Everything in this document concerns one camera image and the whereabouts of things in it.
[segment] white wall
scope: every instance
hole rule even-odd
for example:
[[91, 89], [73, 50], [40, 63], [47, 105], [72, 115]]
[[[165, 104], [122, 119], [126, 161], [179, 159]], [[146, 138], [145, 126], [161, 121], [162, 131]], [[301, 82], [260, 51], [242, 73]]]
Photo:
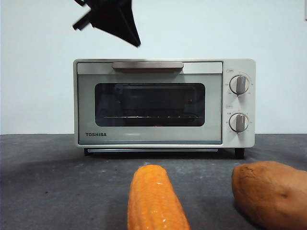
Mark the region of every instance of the white wall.
[[1, 1], [1, 133], [72, 133], [76, 58], [253, 58], [257, 133], [307, 133], [304, 0], [133, 0], [142, 45], [73, 0]]

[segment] black object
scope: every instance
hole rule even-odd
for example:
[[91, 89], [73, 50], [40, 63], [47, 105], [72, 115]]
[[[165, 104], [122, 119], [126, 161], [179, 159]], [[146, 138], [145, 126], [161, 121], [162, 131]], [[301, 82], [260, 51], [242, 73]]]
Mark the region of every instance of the black object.
[[93, 27], [115, 35], [138, 47], [141, 44], [132, 14], [132, 0], [75, 0], [91, 10], [73, 25], [82, 30], [89, 23]]
[[236, 148], [235, 149], [235, 157], [236, 159], [244, 159], [244, 151], [245, 149], [239, 149], [239, 148]]
[[92, 152], [89, 152], [88, 149], [84, 149], [84, 156], [88, 157], [88, 156], [92, 156]]

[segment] control knob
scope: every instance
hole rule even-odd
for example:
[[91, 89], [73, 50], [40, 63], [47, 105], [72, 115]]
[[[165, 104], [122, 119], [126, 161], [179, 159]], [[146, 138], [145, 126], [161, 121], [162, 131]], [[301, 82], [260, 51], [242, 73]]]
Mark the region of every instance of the control knob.
[[243, 132], [248, 127], [248, 118], [244, 114], [234, 114], [229, 119], [229, 126], [237, 133]]
[[244, 94], [249, 87], [248, 78], [244, 75], [238, 75], [230, 80], [229, 87], [237, 95]]

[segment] oven foot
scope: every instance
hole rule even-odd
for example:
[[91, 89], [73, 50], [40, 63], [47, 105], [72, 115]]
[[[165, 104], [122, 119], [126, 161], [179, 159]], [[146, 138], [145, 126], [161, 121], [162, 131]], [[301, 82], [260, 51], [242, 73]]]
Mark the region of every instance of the oven foot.
[[243, 149], [235, 148], [236, 159], [244, 159], [244, 151], [245, 151], [245, 148]]
[[88, 157], [88, 156], [92, 156], [92, 152], [88, 152], [88, 149], [84, 149], [84, 156]]

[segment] glass window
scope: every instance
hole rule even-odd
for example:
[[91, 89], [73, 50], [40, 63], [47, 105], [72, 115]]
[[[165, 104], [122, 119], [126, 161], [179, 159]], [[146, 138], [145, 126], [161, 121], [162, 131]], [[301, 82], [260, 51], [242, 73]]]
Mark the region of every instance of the glass window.
[[205, 122], [201, 83], [99, 83], [95, 87], [98, 126], [182, 127]]

